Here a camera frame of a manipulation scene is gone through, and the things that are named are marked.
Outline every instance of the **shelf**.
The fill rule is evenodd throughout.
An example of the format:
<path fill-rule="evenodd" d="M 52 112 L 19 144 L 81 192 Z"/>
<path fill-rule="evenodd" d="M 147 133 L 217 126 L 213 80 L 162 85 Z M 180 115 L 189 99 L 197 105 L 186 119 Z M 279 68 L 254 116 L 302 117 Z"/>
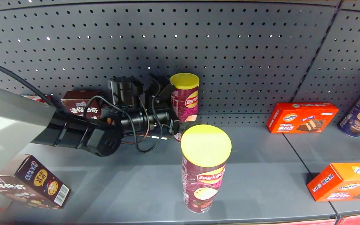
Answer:
<path fill-rule="evenodd" d="M 330 163 L 360 162 L 360 137 L 343 134 L 335 125 L 318 134 L 286 134 L 298 155 L 312 174 L 320 173 Z M 332 202 L 345 216 L 360 214 L 360 201 Z"/>
<path fill-rule="evenodd" d="M 29 144 L 33 154 L 73 192 L 63 210 L 11 207 L 4 219 L 34 223 L 263 223 L 327 219 L 334 210 L 315 202 L 308 171 L 283 135 L 265 127 L 222 127 L 232 153 L 222 188 L 204 214 L 183 203 L 181 149 L 163 141 L 141 154 L 124 146 L 111 157 Z"/>

